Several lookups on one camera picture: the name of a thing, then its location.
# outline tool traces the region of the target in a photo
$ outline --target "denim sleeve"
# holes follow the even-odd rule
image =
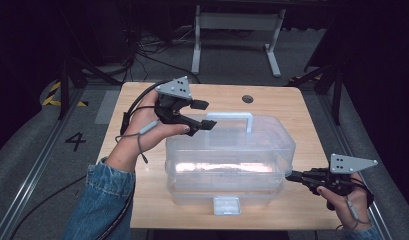
[[[133,193],[135,174],[110,168],[103,161],[89,166],[86,189],[68,221],[62,239],[97,239],[112,225]],[[130,239],[131,217],[132,204],[106,239]]]
[[[347,231],[345,230],[344,240],[381,240],[381,236],[372,224],[372,227],[361,231]]]

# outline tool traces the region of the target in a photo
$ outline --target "number 4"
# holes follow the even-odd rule
[[[77,151],[77,148],[79,147],[79,143],[85,143],[86,140],[82,140],[83,137],[83,133],[78,132],[76,133],[74,136],[66,139],[66,143],[76,143],[76,145],[74,146],[74,152]]]

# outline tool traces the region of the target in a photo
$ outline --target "human hand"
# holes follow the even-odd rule
[[[351,178],[361,181],[358,173],[352,173]],[[348,200],[353,204],[359,220],[356,220],[347,205],[347,198],[340,196],[325,187],[318,187],[319,194],[335,206],[336,214],[345,229],[365,230],[371,227],[369,216],[367,214],[367,193],[364,189],[354,187],[353,192],[348,195]]]
[[[188,125],[163,124],[158,121],[155,127],[140,136],[139,146],[139,136],[136,134],[151,122],[158,120],[154,112],[157,99],[158,93],[155,90],[152,90],[144,96],[124,133],[124,135],[134,136],[122,137],[120,139],[105,161],[106,165],[122,171],[135,172],[136,160],[142,152],[154,148],[167,137],[187,133],[189,131]]]
[[[158,120],[157,115],[154,112],[155,102],[158,99],[158,93],[152,90],[144,96],[139,103],[137,110],[134,112],[129,127],[127,128],[125,135],[138,133],[143,127],[149,123]],[[158,121],[157,125],[153,127],[149,132],[140,137],[142,150],[148,151],[154,148],[163,139],[187,133],[189,126],[184,124],[163,124]]]

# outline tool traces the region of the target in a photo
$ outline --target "triangular metal bracket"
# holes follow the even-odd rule
[[[191,90],[189,89],[189,82],[187,77],[174,79],[165,84],[161,84],[155,88],[160,94],[165,94],[173,97],[192,99]]]
[[[333,153],[329,164],[333,174],[350,174],[378,165],[377,160],[356,158]]]

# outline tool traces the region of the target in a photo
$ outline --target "yellow tape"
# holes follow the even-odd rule
[[[45,101],[42,103],[43,106],[52,105],[52,106],[61,106],[61,101],[53,100],[55,93],[60,88],[60,80],[56,80],[54,85],[52,86],[51,90],[48,93],[48,96],[45,98]],[[78,107],[87,107],[88,102],[80,101],[77,106]]]

